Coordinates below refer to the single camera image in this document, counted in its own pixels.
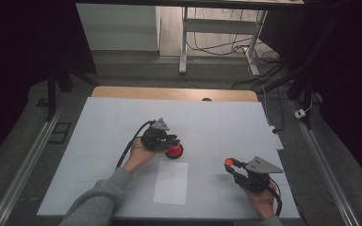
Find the red knob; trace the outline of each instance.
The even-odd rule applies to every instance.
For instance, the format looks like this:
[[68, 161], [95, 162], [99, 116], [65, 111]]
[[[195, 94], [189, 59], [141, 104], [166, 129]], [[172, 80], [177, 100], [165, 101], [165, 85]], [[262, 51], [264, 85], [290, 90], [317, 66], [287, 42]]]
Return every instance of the red knob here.
[[184, 147], [181, 144], [178, 144], [177, 146], [172, 146], [167, 152], [167, 157], [171, 159], [177, 159], [181, 157], [181, 155], [184, 152]]

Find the sleeve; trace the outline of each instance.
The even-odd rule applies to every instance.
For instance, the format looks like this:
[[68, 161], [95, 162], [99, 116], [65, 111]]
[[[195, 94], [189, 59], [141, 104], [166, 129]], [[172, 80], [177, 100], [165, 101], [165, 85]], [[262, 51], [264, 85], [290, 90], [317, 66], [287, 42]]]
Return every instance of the sleeve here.
[[282, 226], [280, 218], [274, 216], [260, 222], [259, 226]]
[[112, 215], [122, 206], [125, 188], [132, 178], [131, 173], [127, 170], [116, 169], [109, 179], [98, 181], [94, 188], [78, 197], [60, 226], [107, 226]]

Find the power strip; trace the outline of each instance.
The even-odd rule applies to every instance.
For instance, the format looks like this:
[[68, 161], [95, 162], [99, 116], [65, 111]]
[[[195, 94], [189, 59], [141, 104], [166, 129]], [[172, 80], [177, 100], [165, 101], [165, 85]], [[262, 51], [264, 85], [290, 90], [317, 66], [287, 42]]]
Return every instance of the power strip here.
[[269, 128], [270, 128], [270, 132], [272, 134], [272, 139], [274, 140], [275, 149], [276, 150], [284, 150], [284, 146], [282, 145], [280, 137], [277, 134], [272, 132], [272, 130], [274, 130], [275, 127], [274, 126], [269, 126]]

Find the hand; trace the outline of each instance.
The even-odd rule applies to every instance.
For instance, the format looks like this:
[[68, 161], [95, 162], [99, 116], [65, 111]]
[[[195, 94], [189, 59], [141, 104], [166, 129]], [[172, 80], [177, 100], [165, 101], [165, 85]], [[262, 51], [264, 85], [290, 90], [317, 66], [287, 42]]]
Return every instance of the hand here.
[[[276, 187], [273, 181], [270, 181], [269, 187], [276, 191]], [[274, 196], [268, 190], [262, 192], [251, 192], [248, 189], [241, 187], [242, 190], [249, 197], [251, 205], [256, 210], [261, 219], [268, 219], [274, 217], [273, 204]]]
[[155, 154], [165, 153], [165, 152], [152, 152], [143, 146], [142, 141], [139, 137], [134, 140], [133, 145], [131, 146], [130, 155], [128, 160], [125, 162], [123, 168], [130, 173], [134, 173], [140, 166], [146, 164], [151, 160]]

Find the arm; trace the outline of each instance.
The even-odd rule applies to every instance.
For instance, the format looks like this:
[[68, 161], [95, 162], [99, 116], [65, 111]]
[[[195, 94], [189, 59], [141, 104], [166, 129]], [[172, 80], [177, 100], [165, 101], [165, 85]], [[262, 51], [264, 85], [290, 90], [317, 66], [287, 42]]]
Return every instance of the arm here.
[[[270, 188], [276, 190], [275, 184], [270, 182]], [[263, 220], [260, 226], [282, 226], [280, 219], [273, 212], [274, 196], [268, 191], [254, 193], [242, 187], [251, 202], [251, 205]]]
[[110, 178], [98, 181], [94, 188], [78, 197], [60, 225], [107, 226], [112, 215], [123, 204], [125, 189], [133, 178], [132, 174], [155, 154], [146, 150], [137, 138], [124, 166], [117, 168]]

